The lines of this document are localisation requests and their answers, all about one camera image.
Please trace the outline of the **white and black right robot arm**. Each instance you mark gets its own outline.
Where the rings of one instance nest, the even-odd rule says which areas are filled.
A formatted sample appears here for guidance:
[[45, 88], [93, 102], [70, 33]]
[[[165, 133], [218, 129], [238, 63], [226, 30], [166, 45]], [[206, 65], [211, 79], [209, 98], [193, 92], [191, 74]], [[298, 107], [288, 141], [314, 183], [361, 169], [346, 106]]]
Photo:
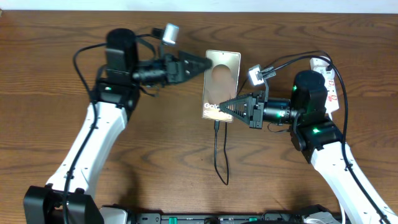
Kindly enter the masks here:
[[296, 74], [290, 99], [257, 91], [222, 102], [220, 110], [250, 128], [288, 124], [292, 144], [326, 180], [351, 223], [397, 223], [397, 215], [375, 191], [355, 161], [343, 133], [326, 115], [328, 91], [322, 74]]

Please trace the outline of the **bronze Galaxy smartphone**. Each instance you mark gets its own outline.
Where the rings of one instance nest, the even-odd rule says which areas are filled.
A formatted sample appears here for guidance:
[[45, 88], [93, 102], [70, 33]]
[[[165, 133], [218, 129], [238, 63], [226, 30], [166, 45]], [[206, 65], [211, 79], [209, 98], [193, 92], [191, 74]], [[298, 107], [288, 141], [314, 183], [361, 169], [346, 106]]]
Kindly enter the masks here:
[[241, 54], [207, 50], [206, 57], [212, 66], [204, 76], [202, 118], [231, 123], [233, 117], [221, 111], [220, 103], [236, 97]]

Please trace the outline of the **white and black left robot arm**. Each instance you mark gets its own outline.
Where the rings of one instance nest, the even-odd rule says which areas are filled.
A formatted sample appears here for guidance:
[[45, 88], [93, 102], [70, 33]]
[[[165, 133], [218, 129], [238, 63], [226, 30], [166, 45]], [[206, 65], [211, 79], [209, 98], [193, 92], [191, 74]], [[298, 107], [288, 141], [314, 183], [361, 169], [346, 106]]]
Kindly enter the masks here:
[[178, 85], [212, 66], [187, 52], [167, 54], [152, 47], [140, 60], [138, 46], [146, 35], [118, 28], [103, 43], [106, 63], [87, 88], [90, 104], [83, 126], [66, 158], [43, 187], [31, 186], [23, 206], [27, 223], [134, 223], [134, 214], [116, 205], [98, 207], [96, 186], [110, 150], [126, 128], [147, 86]]

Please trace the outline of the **white power strip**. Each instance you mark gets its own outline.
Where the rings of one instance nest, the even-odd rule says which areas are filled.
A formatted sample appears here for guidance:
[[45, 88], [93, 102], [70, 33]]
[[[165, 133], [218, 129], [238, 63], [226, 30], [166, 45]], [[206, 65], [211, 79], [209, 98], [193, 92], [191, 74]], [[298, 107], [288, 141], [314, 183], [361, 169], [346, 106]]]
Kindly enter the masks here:
[[318, 73], [321, 73], [325, 79], [325, 87], [327, 90], [327, 98], [325, 102], [326, 113], [331, 116], [333, 112], [340, 108], [338, 102], [338, 95], [336, 92], [336, 85], [335, 85], [335, 71], [331, 69], [328, 71], [326, 67], [312, 67], [312, 70]]

